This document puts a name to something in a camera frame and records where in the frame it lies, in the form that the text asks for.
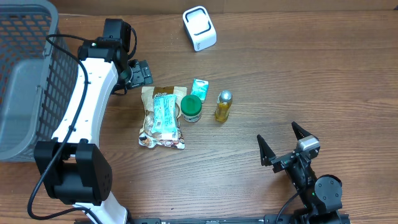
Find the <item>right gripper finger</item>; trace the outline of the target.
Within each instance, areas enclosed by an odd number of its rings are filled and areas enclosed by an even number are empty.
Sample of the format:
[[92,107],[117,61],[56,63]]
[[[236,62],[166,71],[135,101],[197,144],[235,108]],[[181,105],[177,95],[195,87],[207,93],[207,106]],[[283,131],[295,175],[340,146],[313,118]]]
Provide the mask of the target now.
[[297,140],[301,140],[303,138],[309,137],[312,134],[305,129],[303,129],[300,125],[298,125],[295,121],[292,122],[292,129],[295,133]]
[[257,141],[260,149],[261,165],[271,166],[272,161],[276,158],[274,151],[269,147],[265,139],[260,134],[257,135]]

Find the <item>brown nut pouch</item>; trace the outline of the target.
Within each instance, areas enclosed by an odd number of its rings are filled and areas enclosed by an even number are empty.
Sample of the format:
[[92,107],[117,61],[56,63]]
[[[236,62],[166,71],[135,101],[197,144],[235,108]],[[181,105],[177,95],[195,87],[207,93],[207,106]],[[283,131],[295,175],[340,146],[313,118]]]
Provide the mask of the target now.
[[[176,119],[177,119],[177,140],[163,140],[160,138],[160,134],[152,133],[152,127],[154,125],[154,98],[156,96],[164,95],[176,95]],[[141,99],[144,105],[144,121],[139,135],[139,144],[148,148],[154,148],[156,146],[173,147],[177,149],[185,148],[185,141],[180,130],[179,118],[182,115],[180,104],[182,98],[187,95],[187,88],[180,86],[167,86],[167,87],[156,87],[156,86],[144,86],[141,91]]]

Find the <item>green lid jar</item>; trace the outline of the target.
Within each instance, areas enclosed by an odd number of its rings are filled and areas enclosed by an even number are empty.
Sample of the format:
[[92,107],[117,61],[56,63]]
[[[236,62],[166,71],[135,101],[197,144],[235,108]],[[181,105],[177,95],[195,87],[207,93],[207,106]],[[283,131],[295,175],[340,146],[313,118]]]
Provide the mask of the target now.
[[196,95],[187,95],[182,98],[181,110],[185,121],[194,123],[201,118],[202,102]]

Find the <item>small teal tissue pack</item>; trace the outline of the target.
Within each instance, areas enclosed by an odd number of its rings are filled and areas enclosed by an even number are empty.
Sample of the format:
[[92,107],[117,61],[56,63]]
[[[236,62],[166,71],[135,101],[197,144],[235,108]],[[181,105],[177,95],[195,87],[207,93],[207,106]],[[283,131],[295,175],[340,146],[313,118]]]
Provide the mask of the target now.
[[206,80],[194,79],[191,94],[199,97],[201,103],[204,103],[208,93],[209,82]]

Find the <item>yellow drink bottle silver cap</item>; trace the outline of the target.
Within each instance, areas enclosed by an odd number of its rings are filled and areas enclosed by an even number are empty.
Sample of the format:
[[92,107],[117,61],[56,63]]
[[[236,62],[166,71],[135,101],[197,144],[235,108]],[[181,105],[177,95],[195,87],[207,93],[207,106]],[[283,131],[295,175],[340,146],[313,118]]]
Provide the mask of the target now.
[[223,90],[219,94],[215,110],[215,119],[217,121],[223,123],[228,119],[232,102],[233,102],[233,94],[229,90]]

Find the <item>mint green snack packet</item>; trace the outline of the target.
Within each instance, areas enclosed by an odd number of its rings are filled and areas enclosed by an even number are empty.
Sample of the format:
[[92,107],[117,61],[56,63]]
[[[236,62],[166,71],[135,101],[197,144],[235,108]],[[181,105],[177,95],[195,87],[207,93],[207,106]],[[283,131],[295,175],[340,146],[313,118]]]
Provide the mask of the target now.
[[154,98],[154,125],[151,131],[160,134],[160,138],[163,140],[178,139],[176,100],[176,95],[156,96]]

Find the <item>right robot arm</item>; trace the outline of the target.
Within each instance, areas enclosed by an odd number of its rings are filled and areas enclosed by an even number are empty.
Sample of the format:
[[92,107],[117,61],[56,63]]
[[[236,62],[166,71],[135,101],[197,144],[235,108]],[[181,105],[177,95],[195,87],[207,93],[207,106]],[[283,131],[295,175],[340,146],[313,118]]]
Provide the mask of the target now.
[[343,207],[342,181],[334,175],[317,177],[311,167],[312,159],[320,152],[320,140],[292,122],[297,138],[295,149],[283,156],[276,156],[261,135],[257,135],[261,165],[271,166],[274,173],[286,172],[296,193],[288,199],[274,218],[274,223],[345,223],[339,209]]

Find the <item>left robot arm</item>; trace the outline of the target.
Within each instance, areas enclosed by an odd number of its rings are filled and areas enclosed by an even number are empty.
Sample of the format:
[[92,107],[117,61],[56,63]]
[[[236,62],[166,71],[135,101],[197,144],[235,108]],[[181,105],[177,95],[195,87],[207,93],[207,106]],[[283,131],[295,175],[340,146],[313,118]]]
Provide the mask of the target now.
[[[129,210],[119,204],[111,191],[113,172],[99,149],[104,112],[111,95],[153,82],[145,60],[134,59],[136,31],[122,19],[106,19],[103,35],[82,39],[73,55],[52,41],[47,42],[78,63],[76,85],[58,128],[48,141],[34,148],[40,179],[27,204],[28,215],[49,220],[82,211],[92,223],[132,223]],[[33,213],[33,202],[43,185],[50,198],[71,207],[51,215]]]

